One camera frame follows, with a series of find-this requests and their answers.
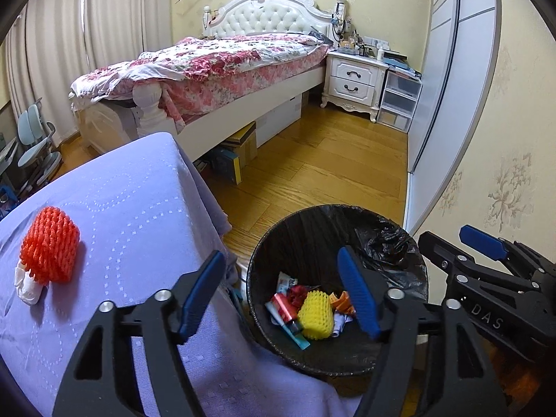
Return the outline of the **white paper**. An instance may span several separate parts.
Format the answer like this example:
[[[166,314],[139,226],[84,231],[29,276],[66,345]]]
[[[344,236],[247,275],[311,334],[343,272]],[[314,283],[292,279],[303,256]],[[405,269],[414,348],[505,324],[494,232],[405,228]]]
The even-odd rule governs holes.
[[[335,312],[334,313],[334,326],[331,336],[337,338],[345,328],[345,325],[352,322],[352,316],[344,313]]]

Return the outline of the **orange paper piece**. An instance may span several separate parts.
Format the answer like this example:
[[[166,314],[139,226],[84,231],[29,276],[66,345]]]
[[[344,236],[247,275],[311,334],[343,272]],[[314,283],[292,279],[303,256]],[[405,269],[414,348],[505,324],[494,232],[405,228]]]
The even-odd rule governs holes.
[[[329,302],[334,312],[352,316],[355,314],[350,296],[347,291],[343,291],[340,296],[335,293],[329,295]]]

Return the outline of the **red cylindrical can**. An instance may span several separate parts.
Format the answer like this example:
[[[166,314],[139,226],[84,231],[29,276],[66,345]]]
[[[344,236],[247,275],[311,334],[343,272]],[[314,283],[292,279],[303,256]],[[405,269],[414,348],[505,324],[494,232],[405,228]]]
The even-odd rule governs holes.
[[[270,303],[293,335],[303,332],[303,326],[299,320],[297,310],[289,303],[286,295],[276,293],[273,295]]]

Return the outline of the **yellow foam fruit net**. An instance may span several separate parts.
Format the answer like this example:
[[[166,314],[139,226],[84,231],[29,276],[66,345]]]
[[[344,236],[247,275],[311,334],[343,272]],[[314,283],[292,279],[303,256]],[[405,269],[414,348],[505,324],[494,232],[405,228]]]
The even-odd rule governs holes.
[[[326,339],[333,333],[334,314],[325,292],[309,292],[298,317],[303,326],[303,336],[310,340]]]

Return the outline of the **teal white tube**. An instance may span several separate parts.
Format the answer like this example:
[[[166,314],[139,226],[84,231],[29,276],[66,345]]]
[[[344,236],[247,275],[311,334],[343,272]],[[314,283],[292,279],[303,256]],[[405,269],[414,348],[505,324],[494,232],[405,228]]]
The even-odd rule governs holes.
[[[275,309],[275,307],[270,303],[267,302],[265,304],[266,309],[268,310],[268,312],[271,315],[271,318],[273,319],[273,321],[280,327],[282,328],[282,330],[284,332],[286,332],[286,334],[288,335],[288,337],[290,337],[290,339],[297,344],[298,348],[300,350],[306,350],[307,348],[310,347],[310,342],[306,340],[305,337],[303,337],[303,335],[299,334],[293,334],[291,332],[291,330],[286,326],[286,324],[284,323],[282,317],[279,315],[277,309]]]

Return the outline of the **red foam fruit net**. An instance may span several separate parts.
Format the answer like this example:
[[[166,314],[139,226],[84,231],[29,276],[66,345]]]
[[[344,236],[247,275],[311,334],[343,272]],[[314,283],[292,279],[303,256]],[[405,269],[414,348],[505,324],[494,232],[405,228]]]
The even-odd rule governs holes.
[[[74,274],[80,231],[61,209],[45,207],[31,224],[20,249],[25,272],[37,283],[69,283]]]

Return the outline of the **white tissue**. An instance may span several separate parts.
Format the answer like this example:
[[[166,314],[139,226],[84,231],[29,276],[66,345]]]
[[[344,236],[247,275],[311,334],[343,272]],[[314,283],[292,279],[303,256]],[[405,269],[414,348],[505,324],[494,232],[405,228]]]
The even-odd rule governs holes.
[[[14,272],[14,287],[17,296],[21,301],[29,306],[36,305],[40,298],[44,286],[34,280],[24,265],[19,262]]]

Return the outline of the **black lined trash bin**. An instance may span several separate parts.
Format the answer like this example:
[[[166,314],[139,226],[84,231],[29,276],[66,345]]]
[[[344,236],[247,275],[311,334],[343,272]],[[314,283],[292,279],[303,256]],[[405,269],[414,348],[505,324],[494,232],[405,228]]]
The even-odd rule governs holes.
[[[317,377],[352,377],[370,373],[380,344],[349,322],[336,338],[300,349],[274,325],[265,305],[275,293],[280,274],[328,294],[340,294],[338,251],[350,246],[365,267],[377,270],[391,287],[426,300],[428,274],[417,243],[396,222],[368,209],[327,204],[288,215],[259,240],[247,273],[247,302],[254,336],[270,352],[297,370]]]

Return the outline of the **purple tablecloth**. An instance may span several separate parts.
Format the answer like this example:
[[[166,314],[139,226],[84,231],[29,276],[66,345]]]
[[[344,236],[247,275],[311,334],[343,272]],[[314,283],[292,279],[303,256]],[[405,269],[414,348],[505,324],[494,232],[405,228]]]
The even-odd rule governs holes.
[[[14,270],[41,209],[64,211],[80,231],[74,277],[39,303],[18,298]],[[58,178],[1,223],[1,356],[42,415],[54,409],[74,348],[99,304],[138,304],[223,249],[227,216],[169,134],[153,134]],[[358,402],[289,368],[247,339],[225,289],[179,349],[209,416],[351,416]]]

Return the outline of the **plastic drawer unit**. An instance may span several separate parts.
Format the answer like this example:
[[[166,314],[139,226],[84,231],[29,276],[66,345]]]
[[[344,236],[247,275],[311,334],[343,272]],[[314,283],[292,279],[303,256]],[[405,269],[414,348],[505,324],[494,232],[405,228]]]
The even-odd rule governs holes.
[[[409,132],[421,94],[421,79],[396,68],[386,71],[377,122]]]

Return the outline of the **cardboard box under bed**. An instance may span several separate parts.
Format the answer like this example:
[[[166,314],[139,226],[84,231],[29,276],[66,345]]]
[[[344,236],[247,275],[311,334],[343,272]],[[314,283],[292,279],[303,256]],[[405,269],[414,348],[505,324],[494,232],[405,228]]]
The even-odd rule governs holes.
[[[220,148],[231,151],[234,159],[236,182],[240,182],[241,170],[257,157],[256,123],[251,122],[240,130],[231,134],[219,144]]]

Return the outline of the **sliding wardrobe door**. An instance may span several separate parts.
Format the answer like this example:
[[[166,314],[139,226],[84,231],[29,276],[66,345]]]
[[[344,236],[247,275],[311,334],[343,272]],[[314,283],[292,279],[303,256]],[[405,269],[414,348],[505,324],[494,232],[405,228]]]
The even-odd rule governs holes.
[[[422,90],[408,134],[404,228],[415,234],[446,199],[489,93],[501,0],[432,0]]]

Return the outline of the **white nightstand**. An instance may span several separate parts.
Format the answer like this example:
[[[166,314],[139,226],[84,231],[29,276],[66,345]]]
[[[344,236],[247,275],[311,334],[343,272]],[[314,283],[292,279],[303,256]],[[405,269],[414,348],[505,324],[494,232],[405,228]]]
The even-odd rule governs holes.
[[[387,70],[384,61],[329,51],[320,107],[331,104],[350,113],[366,113],[376,122]]]

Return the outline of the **white storage box under bed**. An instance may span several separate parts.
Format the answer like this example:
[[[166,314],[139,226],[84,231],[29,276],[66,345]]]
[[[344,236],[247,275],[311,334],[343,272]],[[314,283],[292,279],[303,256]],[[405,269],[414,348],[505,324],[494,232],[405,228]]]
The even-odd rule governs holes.
[[[303,95],[273,108],[255,122],[256,146],[260,147],[301,118]]]

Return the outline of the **light green desk chair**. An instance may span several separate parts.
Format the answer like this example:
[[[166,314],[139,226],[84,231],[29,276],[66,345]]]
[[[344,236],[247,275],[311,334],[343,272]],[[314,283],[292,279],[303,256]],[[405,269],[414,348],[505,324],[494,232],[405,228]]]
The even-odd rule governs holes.
[[[20,199],[46,186],[62,165],[62,155],[55,149],[53,136],[56,126],[41,114],[41,98],[18,117],[17,136],[24,151],[18,168],[26,174],[18,190]]]

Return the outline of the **floral pink quilt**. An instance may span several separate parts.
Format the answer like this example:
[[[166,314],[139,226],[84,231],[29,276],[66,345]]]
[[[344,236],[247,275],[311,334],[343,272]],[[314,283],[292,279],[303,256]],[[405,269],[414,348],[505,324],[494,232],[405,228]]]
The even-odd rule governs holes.
[[[78,77],[71,84],[74,111],[102,100],[130,101],[134,87],[159,84],[158,107],[180,127],[251,93],[322,64],[323,41],[298,33],[263,33],[201,40],[144,52]]]

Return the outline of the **beige curtains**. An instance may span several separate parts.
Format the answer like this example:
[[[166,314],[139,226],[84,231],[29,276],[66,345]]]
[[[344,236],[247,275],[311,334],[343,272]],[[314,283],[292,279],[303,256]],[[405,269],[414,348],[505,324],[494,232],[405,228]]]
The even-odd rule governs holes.
[[[71,84],[172,43],[171,0],[28,0],[1,44],[1,102],[39,102],[60,144],[77,132]]]

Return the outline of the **white bed frame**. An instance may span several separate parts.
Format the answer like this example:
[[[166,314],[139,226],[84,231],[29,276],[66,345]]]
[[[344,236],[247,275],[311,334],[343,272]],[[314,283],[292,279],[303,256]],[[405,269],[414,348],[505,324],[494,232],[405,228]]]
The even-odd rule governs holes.
[[[100,153],[157,132],[195,160],[324,80],[333,16],[313,0],[204,8],[203,34],[77,78],[69,100]]]

